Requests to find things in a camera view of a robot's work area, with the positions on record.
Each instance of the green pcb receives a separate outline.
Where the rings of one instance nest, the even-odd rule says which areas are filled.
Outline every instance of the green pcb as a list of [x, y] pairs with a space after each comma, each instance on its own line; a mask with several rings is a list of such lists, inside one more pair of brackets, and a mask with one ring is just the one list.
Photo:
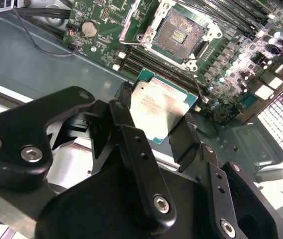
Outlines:
[[[137, 2], [139, 4], [137, 4], [136, 10], [132, 12], [132, 6]], [[211, 5], [212, 1], [206, 0], [204, 2]], [[280, 31], [282, 33], [281, 38], [283, 39], [283, 9], [266, 0], [256, 1], [263, 2], [257, 9], [252, 9], [251, 2], [248, 0], [229, 0], [222, 4], [220, 4], [223, 2], [221, 0], [213, 2], [218, 7], [219, 14], [226, 17], [228, 21], [231, 19], [231, 22], [239, 24], [241, 30], [239, 28], [234, 29], [224, 21], [217, 23], [223, 33], [222, 37], [211, 40], [204, 53], [196, 62], [198, 70], [194, 72], [195, 80], [199, 82], [205, 90], [205, 95], [209, 98], [208, 103], [200, 102], [197, 105], [201, 108], [201, 114], [217, 123], [226, 124], [229, 120], [236, 117], [241, 109], [251, 107], [258, 100], [253, 92], [249, 89], [245, 91], [242, 87], [242, 73], [250, 74], [255, 78], [261, 76], [266, 71], [252, 62], [251, 59], [261, 52], [266, 57], [272, 59], [274, 63], [282, 61], [281, 58], [268, 53], [265, 38], [273, 31]], [[237, 7], [234, 4], [235, 2], [240, 4], [241, 7]], [[73, 46], [75, 41], [79, 45], [82, 55], [109, 69], [114, 69], [114, 65], [120, 63], [122, 59], [118, 57], [118, 54], [123, 49], [139, 49], [144, 54], [151, 55], [153, 59], [161, 62], [165, 67], [170, 68], [172, 72], [186, 76], [189, 84], [194, 85], [189, 71], [175, 67], [157, 55], [150, 54], [143, 46], [138, 45], [138, 36], [146, 32], [147, 27], [154, 19], [159, 4], [158, 0], [75, 0], [68, 25], [70, 27], [78, 27], [79, 30], [74, 33], [74, 36], [66, 32], [63, 42], [66, 46]], [[276, 15], [274, 19], [268, 19], [266, 25], [260, 24], [260, 21], [251, 21], [251, 18], [246, 17], [251, 14], [257, 17], [264, 16], [260, 13], [260, 7], [263, 7], [267, 13]], [[173, 9], [181, 12], [188, 19], [197, 22], [202, 27], [207, 28], [207, 23], [204, 20], [206, 16], [202, 18], [202, 15], [178, 3], [173, 6]], [[120, 43], [119, 36], [129, 15], [131, 15], [130, 26], [125, 35], [125, 43]], [[81, 32], [81, 26], [87, 21], [95, 23], [97, 27], [97, 35], [93, 38], [83, 37]], [[254, 40], [248, 37], [249, 34], [242, 34], [242, 31], [252, 32], [252, 28], [259, 29], [264, 34], [257, 36]], [[182, 63], [180, 59], [176, 59], [169, 51], [158, 49], [155, 45], [153, 45], [153, 49], [176, 62]], [[238, 59], [238, 54], [240, 53], [244, 53], [246, 59]], [[119, 74], [132, 81], [136, 81], [142, 69], [147, 67], [139, 63], [137, 59], [133, 59], [133, 61], [137, 61], [136, 65], [138, 65], [138, 67], [131, 65], [133, 70], [126, 70], [125, 68], [116, 70]], [[160, 69], [154, 72], [158, 75], [161, 74]], [[195, 95], [198, 94], [198, 92], [186, 90]]]

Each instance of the bolt hole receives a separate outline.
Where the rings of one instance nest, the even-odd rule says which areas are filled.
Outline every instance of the bolt hole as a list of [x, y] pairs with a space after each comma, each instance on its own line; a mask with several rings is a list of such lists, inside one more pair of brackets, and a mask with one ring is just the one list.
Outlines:
[[226, 225], [225, 228], [229, 231], [232, 232], [232, 228], [229, 225]]
[[220, 186], [218, 186], [217, 189], [218, 189], [221, 193], [225, 193], [224, 189], [221, 188]]
[[138, 136], [135, 137], [135, 140], [136, 140], [138, 143], [141, 143], [141, 138], [139, 138]]
[[148, 156], [145, 154], [145, 153], [142, 153], [140, 155], [140, 157], [143, 159], [143, 160], [147, 160], [148, 159]]
[[83, 97], [84, 99], [89, 99], [90, 96], [86, 94], [85, 92], [80, 92], [80, 96]]
[[125, 107], [123, 106], [123, 104], [119, 101], [116, 101], [115, 103], [119, 108], [124, 109]]

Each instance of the ram slot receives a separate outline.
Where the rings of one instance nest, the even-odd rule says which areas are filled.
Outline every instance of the ram slot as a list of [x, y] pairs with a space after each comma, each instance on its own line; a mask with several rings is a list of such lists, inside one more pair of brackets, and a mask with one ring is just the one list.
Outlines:
[[229, 4], [232, 4], [237, 11], [243, 14], [243, 17], [250, 19], [251, 22], [256, 22], [261, 25], [266, 25], [267, 21], [264, 18], [255, 15], [252, 11], [246, 10], [244, 7], [239, 5], [235, 0], [227, 0]]
[[207, 13], [209, 13], [212, 16], [216, 16], [220, 19], [222, 19], [225, 22], [228, 22], [228, 25], [231, 27], [235, 26], [234, 29], [241, 33], [242, 35], [245, 35], [246, 37], [250, 39], [254, 39], [254, 33], [251, 33], [249, 28], [243, 28], [239, 22], [236, 22], [235, 20], [231, 19], [229, 20], [228, 17], [225, 17], [220, 14], [220, 10], [215, 9], [215, 7], [210, 6], [203, 2], [203, 0], [197, 0], [195, 3], [191, 2], [191, 0], [185, 0], [187, 4], [193, 5], [193, 6], [199, 6], [200, 8], [204, 9]]
[[[193, 82], [192, 78], [183, 75], [177, 71], [172, 71], [168, 66], [160, 63], [158, 60], [154, 59], [140, 50], [130, 49], [127, 52], [126, 58], [121, 63], [122, 68], [125, 70], [127, 66], [135, 66], [135, 68], [147, 68], [158, 75], [162, 75], [164, 78], [169, 79], [184, 89], [198, 94], [198, 89], [196, 84]], [[201, 90], [207, 93], [207, 88], [201, 86]]]
[[239, 5], [241, 5], [243, 8], [249, 10], [250, 12], [254, 12], [254, 14], [256, 14], [257, 16], [267, 19], [268, 12], [266, 12], [262, 8], [255, 6], [250, 1], [248, 0], [234, 0], [234, 1], [237, 2]]

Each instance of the green circuit board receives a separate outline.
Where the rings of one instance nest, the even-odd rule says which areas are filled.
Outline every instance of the green circuit board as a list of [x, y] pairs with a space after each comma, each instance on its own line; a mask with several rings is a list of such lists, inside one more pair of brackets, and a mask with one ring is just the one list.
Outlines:
[[[132, 6], [137, 2], [137, 7], [132, 12]], [[226, 124], [242, 109], [248, 109], [256, 101], [261, 100], [248, 87], [249, 83], [268, 71], [273, 72], [275, 63], [283, 63], [281, 56], [276, 56], [268, 50], [267, 42], [267, 38], [277, 31], [281, 34], [275, 39], [275, 44], [280, 46], [277, 41], [283, 40], [283, 6], [276, 1], [266, 0], [257, 0], [254, 3], [248, 0], [198, 2], [217, 9], [216, 16], [220, 21], [213, 19], [217, 22], [222, 37], [205, 42], [204, 52], [196, 59], [195, 72], [180, 69], [158, 55], [150, 53], [143, 45], [138, 45], [139, 36], [145, 34], [160, 6], [158, 0], [75, 0], [68, 26], [76, 31], [73, 35], [67, 31], [63, 42], [69, 47], [76, 43], [80, 46], [82, 55], [117, 71], [131, 81], [135, 81], [140, 72], [146, 68], [186, 91], [198, 95], [194, 82], [196, 80], [209, 99], [208, 102], [197, 103], [198, 112], [217, 123]], [[200, 7], [198, 2], [195, 2], [195, 5], [187, 1], [188, 4]], [[175, 3], [169, 11], [177, 11], [193, 25], [203, 28], [207, 27], [206, 19], [212, 18], [209, 16], [211, 14], [202, 17], [198, 12], [191, 11], [189, 7], [179, 3]], [[130, 15], [130, 25], [124, 42], [119, 42], [127, 17]], [[233, 22], [236, 27], [226, 23], [225, 19], [227, 22]], [[87, 38], [81, 31], [83, 23], [88, 21], [93, 22], [97, 28], [94, 37]], [[153, 49], [179, 64], [184, 62], [181, 58], [176, 58], [176, 54], [172, 51], [158, 46], [153, 46]], [[126, 57], [118, 57], [120, 52], [125, 53]], [[242, 53], [244, 59], [238, 58]], [[262, 65], [253, 61], [253, 58], [259, 54], [273, 63], [264, 69]], [[243, 79], [242, 74], [248, 75], [248, 79]]]

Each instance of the black plastic part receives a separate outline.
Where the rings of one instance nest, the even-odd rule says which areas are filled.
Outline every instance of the black plastic part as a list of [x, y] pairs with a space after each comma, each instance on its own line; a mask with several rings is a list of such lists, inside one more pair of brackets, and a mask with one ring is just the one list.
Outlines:
[[202, 239], [198, 184], [160, 169], [178, 208], [163, 235], [153, 236], [135, 214], [130, 178], [122, 163], [109, 166], [54, 198], [40, 215], [36, 239]]
[[[0, 186], [14, 190], [39, 187], [52, 164], [51, 146], [63, 121], [76, 112], [89, 111], [93, 103], [92, 94], [70, 87], [0, 113]], [[47, 135], [51, 136], [51, 146]], [[39, 148], [42, 159], [23, 160], [20, 152], [27, 146]]]
[[283, 239], [283, 218], [256, 187], [243, 168], [233, 162], [222, 169], [229, 178], [236, 218], [249, 239]]
[[124, 104], [126, 104], [128, 108], [130, 108], [131, 94], [132, 94], [132, 85], [129, 82], [124, 82], [121, 84], [115, 97], [119, 99], [121, 102], [123, 102]]

